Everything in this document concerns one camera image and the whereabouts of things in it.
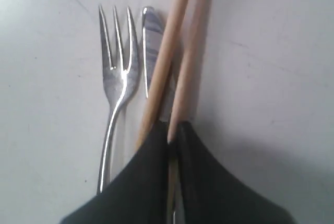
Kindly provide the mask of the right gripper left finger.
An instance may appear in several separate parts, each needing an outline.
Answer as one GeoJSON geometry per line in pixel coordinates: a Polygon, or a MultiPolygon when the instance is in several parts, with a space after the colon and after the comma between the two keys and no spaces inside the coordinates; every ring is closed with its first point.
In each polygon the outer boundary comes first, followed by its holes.
{"type": "Polygon", "coordinates": [[[166,123],[156,122],[118,176],[62,223],[166,223],[166,123]]]}

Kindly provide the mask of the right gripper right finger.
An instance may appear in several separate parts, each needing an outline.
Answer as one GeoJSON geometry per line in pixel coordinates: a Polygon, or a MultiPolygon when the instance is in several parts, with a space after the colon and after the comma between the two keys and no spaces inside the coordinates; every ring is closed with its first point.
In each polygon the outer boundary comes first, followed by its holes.
{"type": "Polygon", "coordinates": [[[223,167],[188,121],[177,126],[176,150],[186,223],[295,222],[223,167]]]}

